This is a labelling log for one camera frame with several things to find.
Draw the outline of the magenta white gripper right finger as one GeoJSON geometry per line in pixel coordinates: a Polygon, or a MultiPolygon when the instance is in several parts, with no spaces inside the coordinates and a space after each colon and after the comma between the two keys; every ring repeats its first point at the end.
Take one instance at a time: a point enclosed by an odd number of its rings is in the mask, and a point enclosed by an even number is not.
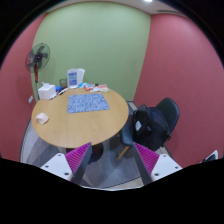
{"type": "Polygon", "coordinates": [[[137,143],[133,146],[133,154],[144,185],[182,169],[169,155],[158,155],[137,143]]]}

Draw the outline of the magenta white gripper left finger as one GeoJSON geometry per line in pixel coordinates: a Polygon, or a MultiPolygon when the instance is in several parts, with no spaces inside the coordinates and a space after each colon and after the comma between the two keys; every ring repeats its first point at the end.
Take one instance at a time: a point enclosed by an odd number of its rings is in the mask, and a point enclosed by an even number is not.
{"type": "Polygon", "coordinates": [[[92,154],[92,144],[87,143],[67,154],[57,153],[41,168],[77,185],[81,183],[92,154]]]}

